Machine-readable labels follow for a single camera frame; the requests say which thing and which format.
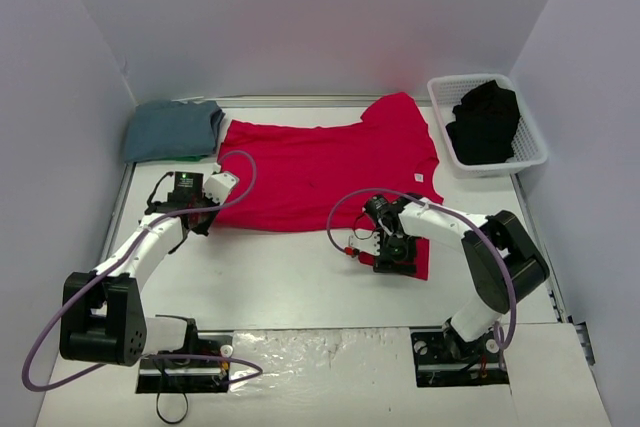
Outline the red t shirt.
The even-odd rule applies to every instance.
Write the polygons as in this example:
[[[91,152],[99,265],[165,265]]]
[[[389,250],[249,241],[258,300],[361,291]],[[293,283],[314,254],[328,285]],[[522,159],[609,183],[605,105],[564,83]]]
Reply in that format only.
[[[216,221],[237,229],[268,232],[320,231],[361,226],[371,188],[415,193],[433,202],[439,158],[429,127],[412,97],[386,95],[359,122],[336,127],[298,128],[230,123],[219,153],[222,166],[244,190],[237,205]]]

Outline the white perforated plastic basket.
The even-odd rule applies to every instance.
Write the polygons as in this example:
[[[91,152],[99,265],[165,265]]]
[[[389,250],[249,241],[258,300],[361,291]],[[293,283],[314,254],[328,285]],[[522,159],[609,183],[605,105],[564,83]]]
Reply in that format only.
[[[454,121],[453,108],[461,103],[464,94],[490,81],[516,95],[520,120],[511,143],[514,155],[503,163],[467,165],[455,152],[446,126]],[[427,90],[432,103],[433,115],[457,178],[502,177],[519,173],[546,162],[548,149],[525,101],[511,80],[498,73],[476,73],[435,77],[428,81]]]

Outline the aluminium table frame rail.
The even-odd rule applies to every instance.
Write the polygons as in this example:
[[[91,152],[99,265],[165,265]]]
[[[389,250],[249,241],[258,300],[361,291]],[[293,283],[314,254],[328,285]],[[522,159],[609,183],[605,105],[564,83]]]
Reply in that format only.
[[[368,106],[384,97],[384,94],[334,94],[334,95],[237,95],[221,97],[187,97],[176,102],[214,101],[221,108],[324,108]]]

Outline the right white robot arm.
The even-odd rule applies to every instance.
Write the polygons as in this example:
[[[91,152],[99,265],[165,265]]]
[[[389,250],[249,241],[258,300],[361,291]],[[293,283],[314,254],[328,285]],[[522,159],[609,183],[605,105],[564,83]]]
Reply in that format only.
[[[494,215],[465,214],[405,195],[394,201],[378,194],[363,213],[373,222],[369,239],[350,237],[355,255],[381,274],[418,275],[418,242],[458,249],[465,256],[475,294],[443,326],[446,353],[465,360],[480,338],[508,314],[514,327],[517,304],[544,284],[549,267],[519,219],[502,210]]]

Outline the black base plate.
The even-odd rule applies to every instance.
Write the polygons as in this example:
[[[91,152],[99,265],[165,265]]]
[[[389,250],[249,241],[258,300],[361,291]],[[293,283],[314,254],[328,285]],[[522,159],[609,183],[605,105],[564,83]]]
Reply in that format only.
[[[508,385],[509,375],[491,331],[454,354],[439,328],[412,329],[411,347],[418,388]]]
[[[190,353],[203,356],[231,356],[231,331],[204,331]],[[211,360],[143,359],[138,368],[136,394],[217,394],[229,390],[230,366]]]

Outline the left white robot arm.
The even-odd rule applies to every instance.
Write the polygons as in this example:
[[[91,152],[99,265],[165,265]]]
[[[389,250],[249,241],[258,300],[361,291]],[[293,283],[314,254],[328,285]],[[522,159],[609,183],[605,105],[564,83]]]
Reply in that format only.
[[[83,294],[61,317],[59,350],[66,360],[132,366],[144,353],[148,329],[141,290],[165,256],[188,235],[207,235],[212,210],[238,183],[227,172],[168,172],[173,190],[164,201],[152,192],[134,233],[110,258],[65,281],[63,303]]]

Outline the black t shirt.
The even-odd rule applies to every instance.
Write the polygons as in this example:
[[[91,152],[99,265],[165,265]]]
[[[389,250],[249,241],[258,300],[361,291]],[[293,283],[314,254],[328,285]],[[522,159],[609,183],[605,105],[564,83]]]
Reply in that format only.
[[[514,91],[495,80],[466,93],[453,108],[446,132],[464,165],[505,163],[514,155],[512,142],[521,119]]]

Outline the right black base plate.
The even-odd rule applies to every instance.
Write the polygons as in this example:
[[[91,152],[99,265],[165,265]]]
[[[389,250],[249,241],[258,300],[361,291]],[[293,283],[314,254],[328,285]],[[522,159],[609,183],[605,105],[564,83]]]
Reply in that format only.
[[[454,354],[439,328],[412,329],[411,347],[418,388],[508,385],[509,375],[491,331]]]

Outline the grey folded t shirt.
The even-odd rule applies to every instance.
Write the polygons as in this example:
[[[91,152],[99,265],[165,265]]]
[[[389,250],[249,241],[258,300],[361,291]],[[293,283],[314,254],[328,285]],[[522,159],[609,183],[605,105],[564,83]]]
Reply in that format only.
[[[158,100],[136,107],[124,141],[125,163],[210,156],[225,112],[215,101]]]

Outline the green folded t shirt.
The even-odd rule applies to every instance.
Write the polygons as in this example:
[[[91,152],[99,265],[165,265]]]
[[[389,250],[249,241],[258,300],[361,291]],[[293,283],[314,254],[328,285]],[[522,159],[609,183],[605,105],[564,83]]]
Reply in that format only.
[[[176,162],[200,162],[204,159],[207,159],[209,156],[207,154],[204,155],[188,155],[188,156],[180,156],[176,157]]]

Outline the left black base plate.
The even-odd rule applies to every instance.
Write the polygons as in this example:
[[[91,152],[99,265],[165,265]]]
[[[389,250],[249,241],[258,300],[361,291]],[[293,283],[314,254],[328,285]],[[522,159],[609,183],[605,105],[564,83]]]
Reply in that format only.
[[[190,353],[203,356],[231,356],[231,331],[204,331]],[[217,394],[229,390],[230,366],[211,360],[143,359],[138,368],[136,394]]]

